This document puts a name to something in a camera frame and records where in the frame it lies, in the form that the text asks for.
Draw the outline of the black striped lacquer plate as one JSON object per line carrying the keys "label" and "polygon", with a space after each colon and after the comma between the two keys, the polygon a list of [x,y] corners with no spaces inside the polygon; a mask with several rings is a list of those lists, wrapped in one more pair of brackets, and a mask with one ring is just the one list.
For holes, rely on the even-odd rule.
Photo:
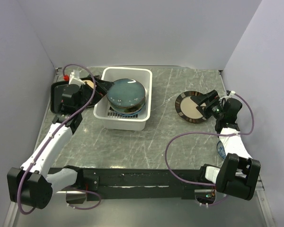
{"label": "black striped lacquer plate", "polygon": [[175,100],[175,110],[177,114],[185,121],[191,123],[203,123],[207,119],[197,109],[198,105],[191,97],[203,95],[197,91],[185,91],[181,93]]}

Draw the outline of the dark blue floral plate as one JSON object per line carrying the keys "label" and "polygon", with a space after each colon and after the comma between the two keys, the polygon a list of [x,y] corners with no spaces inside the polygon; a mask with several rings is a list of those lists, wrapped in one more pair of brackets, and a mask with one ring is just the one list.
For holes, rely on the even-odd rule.
{"label": "dark blue floral plate", "polygon": [[128,108],[144,103],[146,90],[137,80],[118,79],[113,82],[106,96],[111,104],[121,108]]}

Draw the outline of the clear textured glass plate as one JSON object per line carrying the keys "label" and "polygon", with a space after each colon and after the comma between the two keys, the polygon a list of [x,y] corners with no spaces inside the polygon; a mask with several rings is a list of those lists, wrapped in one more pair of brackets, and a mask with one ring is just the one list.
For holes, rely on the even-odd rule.
{"label": "clear textured glass plate", "polygon": [[110,104],[110,107],[117,112],[123,114],[132,114],[141,110],[146,102],[145,97],[134,98],[134,99],[125,99],[123,102],[121,99],[114,99],[112,97],[107,98]]}

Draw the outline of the turquoise polka dot plate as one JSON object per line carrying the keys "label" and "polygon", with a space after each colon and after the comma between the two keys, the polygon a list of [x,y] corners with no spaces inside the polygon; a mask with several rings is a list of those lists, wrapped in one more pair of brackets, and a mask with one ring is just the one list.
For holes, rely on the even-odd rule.
{"label": "turquoise polka dot plate", "polygon": [[113,110],[113,112],[116,113],[116,114],[119,114],[121,116],[134,116],[134,115],[137,115],[139,112],[141,112],[141,110],[136,111],[134,113],[120,113],[120,112],[117,112],[115,110]]}

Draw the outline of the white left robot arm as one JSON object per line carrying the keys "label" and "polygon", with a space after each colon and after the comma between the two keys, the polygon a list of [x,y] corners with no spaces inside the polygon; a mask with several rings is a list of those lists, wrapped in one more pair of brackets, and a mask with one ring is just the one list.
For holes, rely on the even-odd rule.
{"label": "white left robot arm", "polygon": [[55,116],[49,132],[30,158],[7,174],[10,199],[17,203],[22,214],[31,213],[24,211],[23,205],[33,210],[43,209],[52,195],[64,188],[78,191],[87,188],[83,169],[79,167],[65,166],[55,174],[49,170],[82,122],[82,112],[88,105],[97,104],[112,86],[113,82],[93,76],[51,85],[50,110]]}

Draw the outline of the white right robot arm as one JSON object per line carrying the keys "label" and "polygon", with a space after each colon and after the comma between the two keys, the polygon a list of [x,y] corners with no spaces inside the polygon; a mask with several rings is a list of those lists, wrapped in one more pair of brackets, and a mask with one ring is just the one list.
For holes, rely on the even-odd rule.
{"label": "white right robot arm", "polygon": [[202,174],[197,178],[199,185],[209,188],[215,184],[218,192],[251,200],[261,164],[248,154],[241,139],[242,133],[236,120],[242,102],[232,97],[220,98],[216,90],[190,98],[204,118],[213,116],[216,119],[215,131],[226,155],[221,167],[208,164],[201,167]]}

